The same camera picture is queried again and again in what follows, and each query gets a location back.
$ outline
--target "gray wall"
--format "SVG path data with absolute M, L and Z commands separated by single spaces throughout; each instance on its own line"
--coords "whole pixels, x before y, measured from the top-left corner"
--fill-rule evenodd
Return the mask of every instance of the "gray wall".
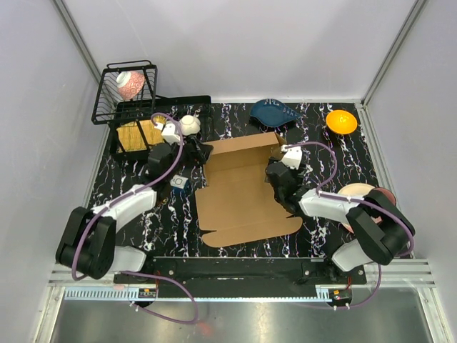
M 0 5 L 0 341 L 27 342 L 104 128 L 96 85 L 49 0 Z
M 457 334 L 457 2 L 429 1 L 368 105 L 416 253 Z
M 218 100 L 362 97 L 413 2 L 66 0 L 100 68 L 148 58 L 161 95 Z

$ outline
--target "flattened cardboard box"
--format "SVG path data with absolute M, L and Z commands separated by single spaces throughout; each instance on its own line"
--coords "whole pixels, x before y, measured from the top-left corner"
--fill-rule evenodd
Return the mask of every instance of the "flattened cardboard box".
M 269 132 L 207 144 L 214 146 L 204 169 L 208 186 L 195 193 L 200 230 L 210 231 L 205 244 L 227 247 L 300 229 L 302 219 L 288 218 L 265 182 L 268 158 L 285 144 L 281 137 Z

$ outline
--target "orange bowl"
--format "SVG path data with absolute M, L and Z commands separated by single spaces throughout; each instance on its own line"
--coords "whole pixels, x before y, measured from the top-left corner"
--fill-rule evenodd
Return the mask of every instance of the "orange bowl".
M 327 114 L 328 128 L 336 134 L 351 134 L 357 129 L 357 119 L 352 113 L 337 109 Z

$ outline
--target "blue dish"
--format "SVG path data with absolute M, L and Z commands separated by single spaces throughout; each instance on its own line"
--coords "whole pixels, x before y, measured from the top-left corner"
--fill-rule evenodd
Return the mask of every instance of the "blue dish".
M 268 127 L 278 127 L 300 117 L 298 112 L 275 99 L 256 102 L 251 108 L 250 115 Z

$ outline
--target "pink bowl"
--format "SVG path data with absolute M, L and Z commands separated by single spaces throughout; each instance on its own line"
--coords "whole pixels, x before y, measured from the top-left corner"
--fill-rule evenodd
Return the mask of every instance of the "pink bowl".
M 117 89 L 124 101 L 133 99 L 144 85 L 144 75 L 137 71 L 123 71 L 116 79 Z
M 389 191 L 387 188 L 378 187 L 375 188 L 375 190 L 383 193 L 392 204 L 397 205 L 397 199 L 395 198 L 395 195 L 393 195 L 393 193 Z

